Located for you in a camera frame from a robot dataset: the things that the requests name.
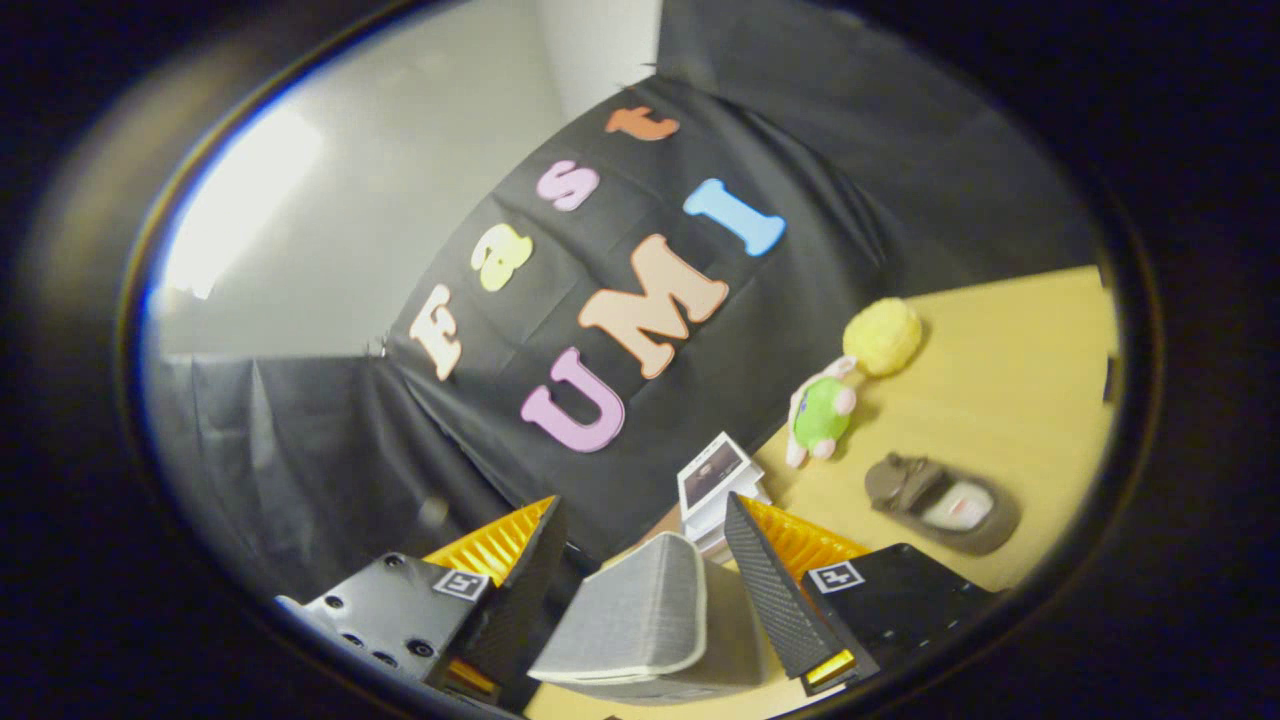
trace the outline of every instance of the yellow plush ball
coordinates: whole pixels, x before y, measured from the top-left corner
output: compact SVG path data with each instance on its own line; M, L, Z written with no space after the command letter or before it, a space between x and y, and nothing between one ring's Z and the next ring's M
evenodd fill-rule
M896 373L920 346L920 316L899 297L877 300L845 327L844 346L868 375Z

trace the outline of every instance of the wooden table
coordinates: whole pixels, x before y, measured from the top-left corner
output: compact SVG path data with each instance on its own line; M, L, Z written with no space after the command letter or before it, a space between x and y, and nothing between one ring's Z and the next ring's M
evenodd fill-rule
M991 591L1016 584L1073 521L1111 432L1103 401L1107 357L1117 354L1111 295L1097 268L1076 268L910 299L924 345L901 373L858 387L852 429L836 456L795 470L783 462L786 430L756 454L778 507L872 550L909 542ZM1021 524L984 557L948 550L870 510L868 468L890 451L929 455L1009 488ZM678 529L675 511L657 530ZM758 688L677 706L605 702L544 684L525 708L532 720L763 717L806 698L771 657Z

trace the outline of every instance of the white wall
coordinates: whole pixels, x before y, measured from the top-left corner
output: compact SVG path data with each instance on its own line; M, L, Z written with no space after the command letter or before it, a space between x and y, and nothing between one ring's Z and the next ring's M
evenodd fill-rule
M566 122L538 8L429 10L342 55L280 102L321 149L207 300L154 295L165 352L355 355L385 332L436 249Z
M662 0L538 0L567 119L653 74Z

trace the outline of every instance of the gray slipper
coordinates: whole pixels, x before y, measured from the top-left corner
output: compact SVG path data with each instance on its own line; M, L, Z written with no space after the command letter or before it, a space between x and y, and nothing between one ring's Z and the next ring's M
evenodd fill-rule
M1004 544L1021 516L1009 491L991 480L896 452L867 470L867 495L874 510L969 555Z

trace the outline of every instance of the white box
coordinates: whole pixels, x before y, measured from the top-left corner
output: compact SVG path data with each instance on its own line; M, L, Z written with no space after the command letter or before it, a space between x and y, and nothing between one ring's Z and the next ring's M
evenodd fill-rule
M721 528L730 492L769 502L762 478L764 471L736 442L726 433L717 436L676 474L685 536L698 541Z

